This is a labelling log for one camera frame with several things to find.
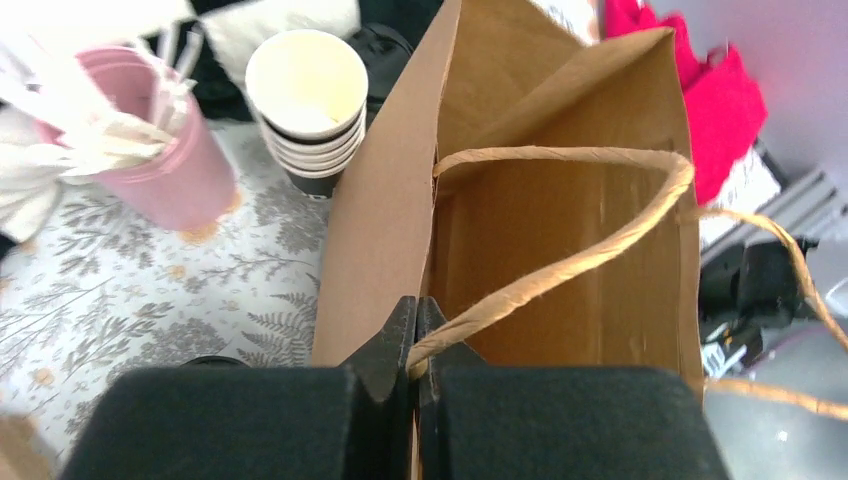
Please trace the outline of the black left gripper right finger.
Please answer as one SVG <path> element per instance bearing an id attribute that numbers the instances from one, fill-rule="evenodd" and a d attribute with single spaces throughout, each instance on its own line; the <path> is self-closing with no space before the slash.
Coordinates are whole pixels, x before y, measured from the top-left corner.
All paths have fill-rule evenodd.
<path id="1" fill-rule="evenodd" d="M 642 367 L 496 367 L 460 343 L 419 383 L 426 479 L 725 479 L 683 380 Z"/>

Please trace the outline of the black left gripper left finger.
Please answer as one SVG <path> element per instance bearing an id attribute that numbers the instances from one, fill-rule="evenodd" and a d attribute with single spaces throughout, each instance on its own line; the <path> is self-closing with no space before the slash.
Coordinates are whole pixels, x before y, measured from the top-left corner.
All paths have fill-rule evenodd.
<path id="1" fill-rule="evenodd" d="M 418 301 L 337 367 L 136 369 L 102 396 L 65 479 L 405 479 Z"/>

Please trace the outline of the brown paper bag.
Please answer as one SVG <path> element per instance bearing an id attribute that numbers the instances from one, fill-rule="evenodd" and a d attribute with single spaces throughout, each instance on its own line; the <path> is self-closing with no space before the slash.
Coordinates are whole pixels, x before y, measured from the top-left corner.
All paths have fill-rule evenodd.
<path id="1" fill-rule="evenodd" d="M 511 366 L 649 366 L 845 418 L 845 406 L 705 380 L 690 134 L 674 35 L 584 46 L 528 1 L 447 1 L 333 196 L 312 362 L 335 366 L 403 296 Z"/>

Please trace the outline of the black cup lid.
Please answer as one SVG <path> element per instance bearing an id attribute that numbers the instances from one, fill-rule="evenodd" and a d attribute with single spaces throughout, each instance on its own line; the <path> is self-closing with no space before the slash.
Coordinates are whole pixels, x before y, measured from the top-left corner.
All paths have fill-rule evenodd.
<path id="1" fill-rule="evenodd" d="M 413 48 L 399 32 L 377 23 L 361 27 L 346 42 L 366 68 L 366 126 L 369 127 L 405 69 Z"/>

